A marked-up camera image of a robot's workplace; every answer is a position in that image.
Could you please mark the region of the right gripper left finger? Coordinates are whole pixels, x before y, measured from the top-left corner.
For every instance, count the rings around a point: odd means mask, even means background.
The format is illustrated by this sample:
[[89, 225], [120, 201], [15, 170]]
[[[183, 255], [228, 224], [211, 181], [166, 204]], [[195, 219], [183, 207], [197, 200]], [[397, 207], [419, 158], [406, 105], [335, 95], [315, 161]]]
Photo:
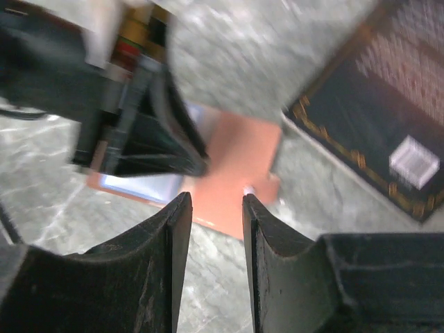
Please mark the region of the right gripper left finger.
[[183, 192], [82, 254], [1, 247], [2, 332], [175, 332], [192, 221]]

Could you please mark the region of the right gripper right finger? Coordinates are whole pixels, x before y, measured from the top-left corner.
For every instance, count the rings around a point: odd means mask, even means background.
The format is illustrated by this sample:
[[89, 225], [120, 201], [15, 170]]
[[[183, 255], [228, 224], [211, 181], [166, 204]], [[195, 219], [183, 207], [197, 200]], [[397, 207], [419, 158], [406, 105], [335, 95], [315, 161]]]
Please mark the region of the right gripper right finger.
[[255, 332], [442, 332], [441, 233], [311, 240], [243, 199]]

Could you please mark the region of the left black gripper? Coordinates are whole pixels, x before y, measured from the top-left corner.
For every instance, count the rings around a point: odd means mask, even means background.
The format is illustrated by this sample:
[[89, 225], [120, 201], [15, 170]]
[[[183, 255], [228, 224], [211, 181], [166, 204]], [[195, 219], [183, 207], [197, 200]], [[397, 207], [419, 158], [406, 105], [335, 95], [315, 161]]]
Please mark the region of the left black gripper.
[[72, 163], [81, 167], [91, 165], [103, 128], [117, 126], [130, 108], [142, 120], [155, 115], [155, 75], [142, 69], [138, 43], [121, 35], [115, 53], [134, 80], [112, 80], [87, 64], [79, 26], [25, 1], [1, 2], [1, 91], [16, 108], [10, 115], [36, 108], [80, 122]]

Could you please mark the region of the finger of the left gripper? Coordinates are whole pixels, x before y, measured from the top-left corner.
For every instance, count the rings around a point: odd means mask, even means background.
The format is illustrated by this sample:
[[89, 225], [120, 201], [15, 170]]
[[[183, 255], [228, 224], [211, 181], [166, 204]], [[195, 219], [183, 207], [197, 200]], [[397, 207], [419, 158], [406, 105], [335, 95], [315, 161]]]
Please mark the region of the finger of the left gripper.
[[112, 173], [161, 173], [199, 177], [207, 172], [207, 151], [166, 67], [138, 67], [126, 87], [112, 131]]

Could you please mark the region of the pink leather card holder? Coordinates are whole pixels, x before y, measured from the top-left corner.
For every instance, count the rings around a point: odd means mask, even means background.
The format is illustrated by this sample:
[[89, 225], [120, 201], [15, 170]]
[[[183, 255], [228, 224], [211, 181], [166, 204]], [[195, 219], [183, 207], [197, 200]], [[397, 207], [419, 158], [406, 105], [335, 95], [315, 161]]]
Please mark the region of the pink leather card holder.
[[189, 114], [207, 144], [209, 170], [202, 178], [164, 174], [119, 178], [99, 173], [106, 143], [96, 150], [88, 187], [163, 207], [182, 191], [191, 193], [193, 221], [242, 239], [242, 198], [273, 203], [280, 179], [271, 167], [282, 136], [276, 123], [190, 103]]

